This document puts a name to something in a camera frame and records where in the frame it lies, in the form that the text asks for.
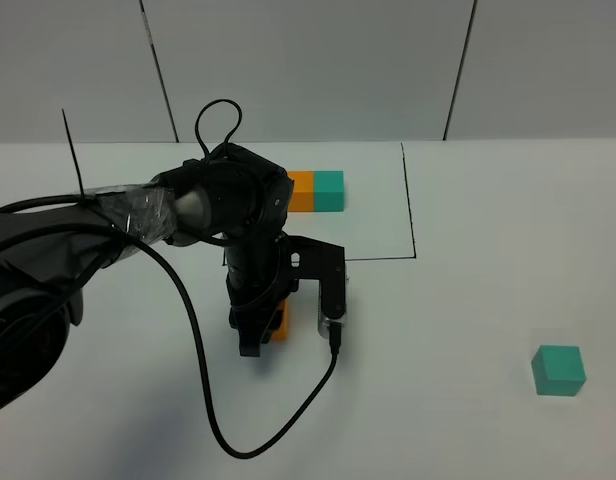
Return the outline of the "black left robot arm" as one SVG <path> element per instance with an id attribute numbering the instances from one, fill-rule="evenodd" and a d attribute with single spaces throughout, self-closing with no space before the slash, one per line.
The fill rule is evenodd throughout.
<path id="1" fill-rule="evenodd" d="M 242 354 L 265 341 L 289 290 L 280 278 L 293 183 L 231 143 L 138 185 L 0 208 L 0 410 L 43 379 L 83 318 L 94 274 L 157 242 L 220 246 Z"/>

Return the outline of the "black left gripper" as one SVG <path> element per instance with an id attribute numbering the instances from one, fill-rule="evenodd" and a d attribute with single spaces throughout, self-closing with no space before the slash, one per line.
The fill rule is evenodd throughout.
<path id="1" fill-rule="evenodd" d="M 229 324 L 238 331 L 242 357 L 259 357 L 261 346 L 272 336 L 271 321 L 279 304 L 296 291 L 296 281 L 287 278 L 281 230 L 271 238 L 229 247 L 227 288 Z"/>

